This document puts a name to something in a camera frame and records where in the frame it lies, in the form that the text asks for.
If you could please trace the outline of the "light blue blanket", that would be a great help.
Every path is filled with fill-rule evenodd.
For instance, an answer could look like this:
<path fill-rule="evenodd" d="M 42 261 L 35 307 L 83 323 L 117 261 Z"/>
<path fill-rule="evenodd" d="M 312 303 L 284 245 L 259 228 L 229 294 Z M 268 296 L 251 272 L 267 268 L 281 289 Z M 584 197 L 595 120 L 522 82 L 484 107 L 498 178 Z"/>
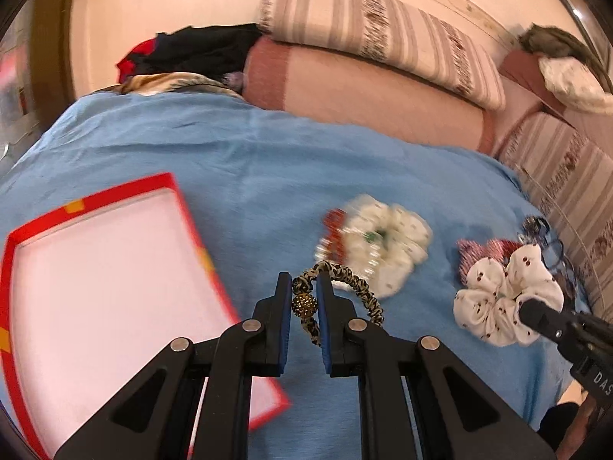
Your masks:
<path fill-rule="evenodd" d="M 433 231 L 426 262 L 382 302 L 390 334 L 436 335 L 534 430 L 570 384 L 553 343 L 496 348 L 454 320 L 457 240 L 516 239 L 540 214 L 512 170 L 462 148 L 411 145 L 225 95 L 100 92 L 70 106 L 1 177 L 1 245 L 45 212 L 154 173 L 177 179 L 239 318 L 272 293 L 280 271 L 313 266 L 326 211 L 369 194 Z M 356 381 L 327 377 L 295 321 L 280 386 L 291 405 L 251 434 L 250 459 L 359 459 Z"/>

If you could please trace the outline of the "grey and white clothes heap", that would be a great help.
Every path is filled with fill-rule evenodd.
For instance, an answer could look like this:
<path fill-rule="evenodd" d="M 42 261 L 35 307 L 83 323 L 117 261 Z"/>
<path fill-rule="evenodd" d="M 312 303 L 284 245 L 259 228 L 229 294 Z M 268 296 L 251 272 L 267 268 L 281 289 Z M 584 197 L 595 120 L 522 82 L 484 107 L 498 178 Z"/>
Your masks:
<path fill-rule="evenodd" d="M 518 37 L 526 52 L 536 54 L 546 89 L 564 106 L 612 115 L 612 81 L 590 49 L 558 27 L 531 27 Z"/>

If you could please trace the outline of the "wooden glass panel door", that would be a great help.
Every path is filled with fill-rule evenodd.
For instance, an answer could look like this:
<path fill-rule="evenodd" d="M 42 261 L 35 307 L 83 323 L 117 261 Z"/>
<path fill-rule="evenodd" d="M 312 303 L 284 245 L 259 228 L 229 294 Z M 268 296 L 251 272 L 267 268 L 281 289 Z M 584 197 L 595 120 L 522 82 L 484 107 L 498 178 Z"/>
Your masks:
<path fill-rule="evenodd" d="M 16 162 L 76 100 L 73 0 L 1 0 L 1 162 Z"/>

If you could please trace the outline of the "floral patterned bedsheet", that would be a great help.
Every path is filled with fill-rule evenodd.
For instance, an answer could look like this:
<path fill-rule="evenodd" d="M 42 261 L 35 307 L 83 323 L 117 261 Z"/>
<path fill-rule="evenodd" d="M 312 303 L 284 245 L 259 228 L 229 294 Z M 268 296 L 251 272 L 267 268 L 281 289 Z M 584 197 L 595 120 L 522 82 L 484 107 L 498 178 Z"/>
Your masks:
<path fill-rule="evenodd" d="M 153 97 L 153 95 L 166 94 L 167 92 L 204 92 L 205 94 L 226 95 L 242 100 L 243 97 L 238 92 L 240 86 L 241 83 L 217 81 L 197 73 L 172 72 L 135 75 L 121 83 L 95 90 L 95 94 L 112 92 L 116 95 L 137 94 L 143 97 Z"/>

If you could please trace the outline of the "white cherry print scrunchie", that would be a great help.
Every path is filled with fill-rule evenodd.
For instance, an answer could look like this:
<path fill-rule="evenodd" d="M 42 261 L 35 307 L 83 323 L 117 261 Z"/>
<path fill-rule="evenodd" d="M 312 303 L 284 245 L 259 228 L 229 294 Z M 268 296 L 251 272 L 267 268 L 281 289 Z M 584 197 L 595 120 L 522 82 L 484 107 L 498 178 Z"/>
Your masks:
<path fill-rule="evenodd" d="M 453 315 L 459 327 L 492 346 L 529 346 L 538 333 L 521 322 L 520 308 L 532 299 L 556 312 L 563 309 L 562 289 L 537 244 L 518 248 L 506 265 L 489 258 L 475 262 L 467 286 L 455 295 Z"/>

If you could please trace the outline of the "cream organza dotted scrunchie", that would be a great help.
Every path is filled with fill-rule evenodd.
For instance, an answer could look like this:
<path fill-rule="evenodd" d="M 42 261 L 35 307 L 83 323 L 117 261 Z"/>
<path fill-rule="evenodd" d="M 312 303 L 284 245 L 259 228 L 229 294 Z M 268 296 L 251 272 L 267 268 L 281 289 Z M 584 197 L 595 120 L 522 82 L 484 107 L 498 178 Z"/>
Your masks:
<path fill-rule="evenodd" d="M 402 205 L 366 194 L 342 211 L 341 264 L 366 280 L 375 297 L 398 294 L 416 266 L 428 259 L 433 231 L 427 221 Z"/>

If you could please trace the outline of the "pink sofa back cushion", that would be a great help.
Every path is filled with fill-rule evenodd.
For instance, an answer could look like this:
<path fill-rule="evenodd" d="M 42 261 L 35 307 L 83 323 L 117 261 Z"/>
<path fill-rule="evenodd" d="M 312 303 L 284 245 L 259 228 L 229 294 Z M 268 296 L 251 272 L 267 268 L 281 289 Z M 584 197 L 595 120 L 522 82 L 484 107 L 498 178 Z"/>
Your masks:
<path fill-rule="evenodd" d="M 499 73 L 506 95 L 506 106 L 492 113 L 492 126 L 495 128 L 492 155 L 499 155 L 510 135 L 527 117 L 537 112 L 564 120 L 586 135 L 603 152 L 612 155 L 611 115 L 575 110 L 560 103 L 546 89 L 535 55 L 513 50 L 499 65 Z"/>

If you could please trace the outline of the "striped floral side cushion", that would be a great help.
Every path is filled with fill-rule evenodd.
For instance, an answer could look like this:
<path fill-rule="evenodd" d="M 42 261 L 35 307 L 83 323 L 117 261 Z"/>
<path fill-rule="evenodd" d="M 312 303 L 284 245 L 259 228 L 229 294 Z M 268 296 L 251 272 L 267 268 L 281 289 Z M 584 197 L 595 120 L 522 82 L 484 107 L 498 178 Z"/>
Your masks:
<path fill-rule="evenodd" d="M 527 117 L 501 148 L 579 273 L 598 317 L 612 321 L 612 158 L 544 112 Z"/>

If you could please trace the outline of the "red white plaid scrunchie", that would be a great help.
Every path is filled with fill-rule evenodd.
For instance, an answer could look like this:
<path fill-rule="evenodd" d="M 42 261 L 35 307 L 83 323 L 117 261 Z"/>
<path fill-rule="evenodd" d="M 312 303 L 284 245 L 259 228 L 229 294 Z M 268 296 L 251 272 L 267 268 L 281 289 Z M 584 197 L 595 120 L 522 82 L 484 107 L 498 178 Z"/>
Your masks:
<path fill-rule="evenodd" d="M 459 279 L 467 285 L 467 273 L 479 260 L 488 258 L 506 265 L 511 255 L 521 247 L 520 242 L 507 239 L 489 239 L 484 244 L 473 240 L 460 239 L 457 241 L 459 253 Z"/>

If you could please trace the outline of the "red cardboard tray box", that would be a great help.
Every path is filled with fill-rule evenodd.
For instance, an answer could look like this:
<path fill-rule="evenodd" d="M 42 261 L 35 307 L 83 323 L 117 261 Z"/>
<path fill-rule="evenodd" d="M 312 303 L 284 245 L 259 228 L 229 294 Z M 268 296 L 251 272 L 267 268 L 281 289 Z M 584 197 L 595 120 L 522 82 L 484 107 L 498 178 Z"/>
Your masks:
<path fill-rule="evenodd" d="M 1 262 L 1 403 L 41 459 L 164 347 L 241 322 L 172 174 L 74 200 L 13 230 Z M 251 384 L 248 431 L 288 408 Z"/>

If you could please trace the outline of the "black and red clothes pile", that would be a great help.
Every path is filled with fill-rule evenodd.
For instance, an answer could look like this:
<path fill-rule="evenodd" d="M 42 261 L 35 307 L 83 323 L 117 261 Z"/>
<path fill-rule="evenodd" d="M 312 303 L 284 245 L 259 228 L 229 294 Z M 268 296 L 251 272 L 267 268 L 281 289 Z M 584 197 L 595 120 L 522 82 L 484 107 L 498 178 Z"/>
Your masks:
<path fill-rule="evenodd" d="M 255 23 L 188 26 L 158 33 L 136 45 L 117 64 L 118 83 L 137 75 L 196 73 L 220 80 L 244 70 L 247 55 L 261 38 Z"/>

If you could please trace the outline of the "striped floral pillow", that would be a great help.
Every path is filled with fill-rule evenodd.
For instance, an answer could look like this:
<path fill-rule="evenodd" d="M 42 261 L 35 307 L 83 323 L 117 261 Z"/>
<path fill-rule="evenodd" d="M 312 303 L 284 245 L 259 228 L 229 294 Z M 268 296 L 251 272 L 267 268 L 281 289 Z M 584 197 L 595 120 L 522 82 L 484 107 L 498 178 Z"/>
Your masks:
<path fill-rule="evenodd" d="M 400 0 L 261 0 L 258 26 L 275 41 L 379 62 L 486 110 L 506 105 L 501 76 L 485 48 Z"/>

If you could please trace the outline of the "navy bow hair clip pile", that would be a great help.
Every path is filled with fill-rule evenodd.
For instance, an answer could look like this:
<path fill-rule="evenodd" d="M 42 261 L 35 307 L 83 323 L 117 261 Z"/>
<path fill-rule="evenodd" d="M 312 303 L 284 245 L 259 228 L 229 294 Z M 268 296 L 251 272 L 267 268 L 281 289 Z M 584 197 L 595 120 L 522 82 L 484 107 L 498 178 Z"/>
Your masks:
<path fill-rule="evenodd" d="M 575 294 L 577 294 L 575 269 L 566 255 L 563 242 L 552 236 L 549 221 L 542 216 L 531 215 L 526 217 L 521 225 L 518 240 L 521 244 L 538 245 L 544 266 L 560 284 L 564 295 L 568 298 L 575 297 Z"/>

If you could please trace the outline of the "pink quilted bolster cushion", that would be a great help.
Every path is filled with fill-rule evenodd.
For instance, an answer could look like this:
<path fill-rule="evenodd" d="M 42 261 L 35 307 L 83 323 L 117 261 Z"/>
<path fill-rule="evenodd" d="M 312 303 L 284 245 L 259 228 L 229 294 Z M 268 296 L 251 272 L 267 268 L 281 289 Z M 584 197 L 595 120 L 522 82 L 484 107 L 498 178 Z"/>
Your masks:
<path fill-rule="evenodd" d="M 320 123 L 358 125 L 421 145 L 492 151 L 492 115 L 412 75 L 263 36 L 249 51 L 243 98 Z"/>

